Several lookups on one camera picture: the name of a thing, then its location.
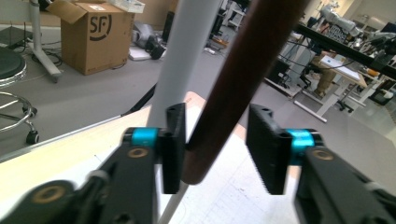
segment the office chair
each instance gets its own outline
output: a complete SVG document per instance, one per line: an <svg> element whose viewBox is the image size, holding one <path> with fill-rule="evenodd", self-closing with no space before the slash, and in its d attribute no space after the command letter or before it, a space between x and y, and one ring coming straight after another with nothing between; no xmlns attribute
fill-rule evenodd
<svg viewBox="0 0 396 224"><path fill-rule="evenodd" d="M22 56L11 49L0 48L0 89L15 84L24 78L25 74L26 61ZM30 132L26 137L26 143L37 143L39 139L38 132L33 123L29 120L29 118L32 118L37 114L37 109L32 107L29 101L23 97L12 93L0 91L0 98L2 99L2 102L5 100L8 102L0 105L0 119L3 120L2 123L4 123L5 119L15 121L10 125L1 126L0 133L16 128L20 124L25 123L30 126ZM24 116L20 118L9 114L3 114L7 107L16 104L22 104L22 112L24 113Z"/></svg>

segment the caster wheel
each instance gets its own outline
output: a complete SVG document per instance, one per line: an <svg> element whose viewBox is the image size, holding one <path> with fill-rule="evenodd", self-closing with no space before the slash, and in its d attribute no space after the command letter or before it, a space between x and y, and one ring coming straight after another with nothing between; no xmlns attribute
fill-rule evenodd
<svg viewBox="0 0 396 224"><path fill-rule="evenodd" d="M36 144L38 142L39 136L37 131L30 131L26 137L27 144Z"/></svg>
<svg viewBox="0 0 396 224"><path fill-rule="evenodd" d="M23 113L26 114L27 113L27 109L23 108ZM30 114L30 118L35 117L35 115L37 114L37 109L35 107L32 107L32 114Z"/></svg>

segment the floor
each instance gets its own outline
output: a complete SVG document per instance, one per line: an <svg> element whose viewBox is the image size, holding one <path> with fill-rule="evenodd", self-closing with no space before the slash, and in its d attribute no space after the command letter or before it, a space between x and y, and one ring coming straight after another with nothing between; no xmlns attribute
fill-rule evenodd
<svg viewBox="0 0 396 224"><path fill-rule="evenodd" d="M224 32L233 31L223 27ZM58 28L43 29L43 43L60 40ZM59 44L45 45L58 50ZM33 62L30 50L23 53L28 62L28 75L23 82L2 89L28 98L38 109L33 119L40 133L40 141L73 132L127 111L156 83L163 61L129 61L116 70L106 70L83 76L67 64L62 64L63 76L57 84L47 76L44 68ZM224 55L203 51L191 80L189 91L207 98L217 74L225 61ZM314 108L312 100L297 95L303 104ZM353 114L333 107L325 114L328 123L315 119L279 91L262 83L253 104L265 105L275 113L275 120L283 128L313 128L321 132L328 148L338 153L363 173L396 194L396 132L395 124L386 110L369 100L366 108ZM240 123L246 126L246 114ZM19 127L0 134L0 157L22 147L28 129Z"/></svg>

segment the brown cardboard box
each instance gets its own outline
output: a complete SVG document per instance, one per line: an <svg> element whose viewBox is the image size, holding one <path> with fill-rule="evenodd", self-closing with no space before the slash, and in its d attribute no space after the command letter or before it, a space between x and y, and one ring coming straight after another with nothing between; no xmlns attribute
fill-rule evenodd
<svg viewBox="0 0 396 224"><path fill-rule="evenodd" d="M47 8L61 18L62 59L84 75L125 64L134 13L104 1L58 0Z"/></svg>

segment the brown rod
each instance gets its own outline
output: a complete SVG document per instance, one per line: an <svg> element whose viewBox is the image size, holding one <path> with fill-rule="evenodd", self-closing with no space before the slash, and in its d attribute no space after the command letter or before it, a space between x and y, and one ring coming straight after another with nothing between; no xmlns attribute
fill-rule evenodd
<svg viewBox="0 0 396 224"><path fill-rule="evenodd" d="M308 2L251 2L244 24L187 145L183 182L194 185L204 179Z"/></svg>

